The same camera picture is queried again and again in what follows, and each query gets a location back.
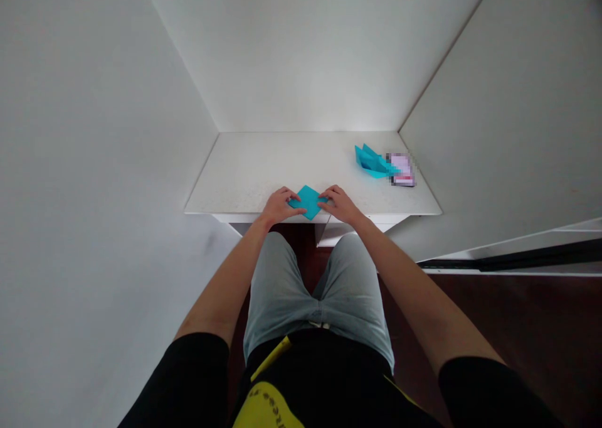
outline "wooden floor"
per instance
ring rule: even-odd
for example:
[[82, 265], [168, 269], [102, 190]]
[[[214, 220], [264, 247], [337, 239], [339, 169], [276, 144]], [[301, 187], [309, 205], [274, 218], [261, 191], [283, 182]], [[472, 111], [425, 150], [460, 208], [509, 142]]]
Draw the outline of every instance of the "wooden floor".
[[[315, 248], [311, 224], [280, 224], [297, 254], [309, 291], [330, 248]], [[602, 279], [546, 276], [453, 276], [433, 280], [460, 306], [509, 366], [519, 372], [568, 427], [602, 426]], [[443, 425], [449, 416], [426, 356], [381, 283], [395, 354], [397, 384]], [[236, 326], [229, 370], [233, 407], [245, 364], [242, 341], [249, 296]]]

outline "hand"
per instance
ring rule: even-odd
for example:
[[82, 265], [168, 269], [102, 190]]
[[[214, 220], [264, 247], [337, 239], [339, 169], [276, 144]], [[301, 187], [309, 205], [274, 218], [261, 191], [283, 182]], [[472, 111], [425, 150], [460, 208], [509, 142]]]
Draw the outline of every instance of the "hand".
[[359, 211], [358, 207], [351, 201], [347, 193], [342, 190], [338, 185], [332, 185], [321, 195], [321, 198], [327, 197], [334, 202], [333, 205], [328, 205], [322, 202], [318, 202], [318, 206], [329, 212], [339, 221], [354, 226], [355, 223], [365, 218], [363, 213]]
[[292, 208], [287, 202], [291, 199], [296, 199], [301, 202], [301, 199], [296, 193], [293, 193], [286, 186], [283, 186], [275, 193], [272, 193], [270, 198], [263, 208], [260, 218], [264, 219], [268, 226], [283, 222], [285, 219], [295, 215], [303, 215], [307, 213], [304, 208]]

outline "blue origami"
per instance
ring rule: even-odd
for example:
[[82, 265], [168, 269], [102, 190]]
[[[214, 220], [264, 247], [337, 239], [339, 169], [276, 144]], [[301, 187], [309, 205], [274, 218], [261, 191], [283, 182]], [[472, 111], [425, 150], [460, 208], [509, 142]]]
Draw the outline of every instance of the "blue origami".
[[391, 177], [400, 170], [364, 144], [361, 149], [356, 146], [356, 161], [360, 167], [374, 178]]
[[310, 221], [315, 218], [315, 216], [320, 213], [321, 208], [318, 207], [318, 202], [327, 203], [327, 198], [319, 198], [320, 193], [313, 190], [309, 186], [305, 185], [301, 188], [301, 191], [297, 193], [301, 202], [296, 199], [291, 199], [288, 201], [288, 204], [292, 208], [304, 208], [307, 210], [307, 213], [304, 213], [303, 216]]

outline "desk surface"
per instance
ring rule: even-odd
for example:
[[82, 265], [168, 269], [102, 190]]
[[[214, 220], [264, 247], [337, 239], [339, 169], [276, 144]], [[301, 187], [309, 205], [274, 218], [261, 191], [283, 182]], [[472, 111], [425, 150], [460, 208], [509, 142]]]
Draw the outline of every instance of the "desk surface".
[[299, 191], [308, 185], [321, 192], [337, 184], [365, 214], [441, 214], [416, 168], [413, 188], [391, 186], [364, 172], [354, 149], [364, 143], [383, 156], [408, 151], [397, 132], [221, 133], [185, 212], [260, 213], [281, 186]]

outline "light gray pants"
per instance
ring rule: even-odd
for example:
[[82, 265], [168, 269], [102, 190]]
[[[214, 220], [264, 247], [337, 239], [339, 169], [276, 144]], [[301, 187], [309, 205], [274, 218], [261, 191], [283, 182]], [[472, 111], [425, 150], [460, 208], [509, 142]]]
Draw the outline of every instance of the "light gray pants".
[[393, 372], [393, 350], [376, 267], [362, 240], [355, 233], [339, 240], [310, 295], [292, 248], [282, 235], [270, 232], [251, 281], [243, 343], [245, 362], [263, 342], [314, 324], [330, 325], [333, 333], [374, 348]]

